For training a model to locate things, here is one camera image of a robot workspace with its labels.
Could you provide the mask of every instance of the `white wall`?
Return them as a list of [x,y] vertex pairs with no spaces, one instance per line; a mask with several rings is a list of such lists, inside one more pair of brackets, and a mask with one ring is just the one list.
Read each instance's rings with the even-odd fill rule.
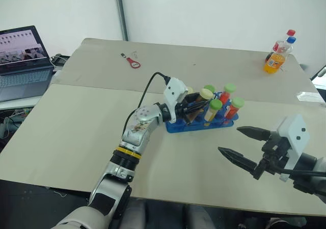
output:
[[326,61],[326,0],[123,0],[130,41],[269,51],[296,30],[313,75]]
[[86,37],[122,39],[116,0],[0,0],[0,31],[35,25],[50,56]]

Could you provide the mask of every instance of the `bottle label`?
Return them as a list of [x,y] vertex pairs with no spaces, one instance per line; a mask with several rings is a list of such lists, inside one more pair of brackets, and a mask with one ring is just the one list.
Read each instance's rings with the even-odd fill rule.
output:
[[224,117],[226,117],[226,115],[228,115],[228,113],[230,112],[230,110],[231,110],[230,106],[227,106],[226,107],[225,114],[224,114]]
[[278,47],[279,47],[278,42],[275,42],[275,45],[273,46],[273,50],[277,52]]
[[267,64],[268,64],[268,66],[270,66],[272,68],[280,68],[280,66],[283,64],[283,62],[277,62],[277,61],[274,61],[273,59],[269,59]]
[[205,120],[211,122],[213,118],[214,118],[213,113],[208,109],[205,115]]

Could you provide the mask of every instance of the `laptop screen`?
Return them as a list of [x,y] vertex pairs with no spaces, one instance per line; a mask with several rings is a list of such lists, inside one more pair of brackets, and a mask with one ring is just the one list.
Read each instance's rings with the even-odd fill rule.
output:
[[34,26],[0,32],[0,73],[42,67],[48,61]]

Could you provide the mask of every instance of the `blue test tube rack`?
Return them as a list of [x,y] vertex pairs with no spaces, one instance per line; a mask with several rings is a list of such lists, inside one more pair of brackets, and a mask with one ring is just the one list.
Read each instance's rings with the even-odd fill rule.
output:
[[[215,99],[220,98],[221,92],[215,92]],[[208,110],[209,106],[204,108],[204,111],[201,112],[196,119],[190,124],[187,125],[183,119],[177,119],[175,123],[166,122],[167,131],[169,133],[179,133],[179,132],[188,132],[188,131],[200,131],[200,130],[208,130],[208,129],[219,129],[231,127],[234,125],[234,121],[236,121],[239,116],[235,114],[232,119],[226,119],[224,114],[227,110],[227,107],[231,105],[231,101],[228,100],[223,107],[217,112],[215,118],[211,122],[207,122],[204,119],[204,116]]]

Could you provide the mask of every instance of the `test tube cap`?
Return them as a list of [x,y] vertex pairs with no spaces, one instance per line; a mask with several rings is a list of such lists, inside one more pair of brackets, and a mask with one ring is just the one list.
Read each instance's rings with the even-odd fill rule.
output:
[[235,97],[232,99],[232,106],[235,108],[242,108],[245,104],[245,100],[240,97]]
[[215,87],[212,86],[212,85],[205,85],[205,86],[204,86],[204,89],[210,90],[212,93],[215,92]]
[[188,94],[192,94],[194,92],[194,89],[190,86],[187,86]]
[[229,93],[233,93],[236,90],[236,86],[234,84],[228,83],[224,86],[224,90]]
[[219,99],[211,100],[209,106],[214,110],[219,110],[222,108],[223,103]]
[[205,88],[199,91],[199,95],[206,100],[212,99],[214,96],[213,92]]

